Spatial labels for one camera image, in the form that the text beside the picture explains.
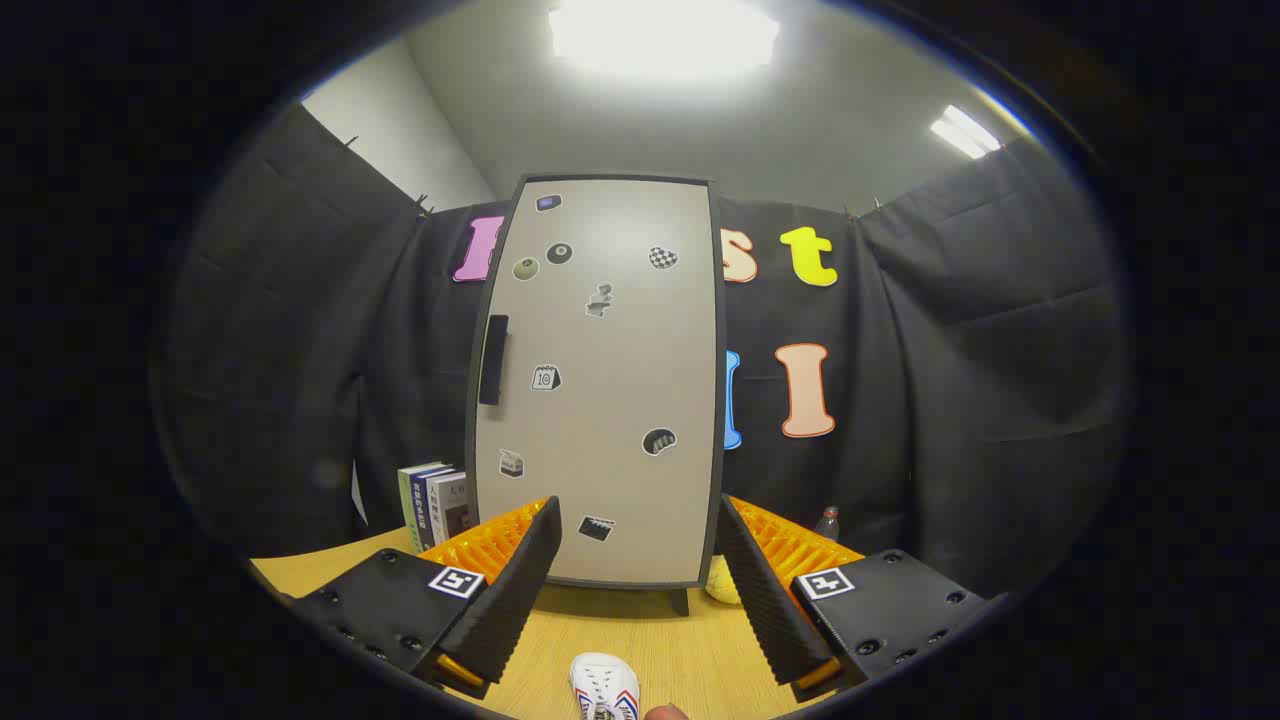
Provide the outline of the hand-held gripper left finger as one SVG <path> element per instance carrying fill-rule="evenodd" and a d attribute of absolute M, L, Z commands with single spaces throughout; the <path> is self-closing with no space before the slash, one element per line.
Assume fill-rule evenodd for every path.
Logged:
<path fill-rule="evenodd" d="M 421 553 L 378 550 L 292 612 L 342 647 L 481 700 L 498 683 L 561 547 L 561 502 L 518 506 Z"/>

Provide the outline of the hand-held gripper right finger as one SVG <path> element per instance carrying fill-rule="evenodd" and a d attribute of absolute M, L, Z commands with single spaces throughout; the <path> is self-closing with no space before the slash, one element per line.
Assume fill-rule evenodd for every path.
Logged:
<path fill-rule="evenodd" d="M 901 673 L 991 610 L 902 550 L 859 553 L 730 495 L 717 542 L 774 679 L 800 702 Z"/>

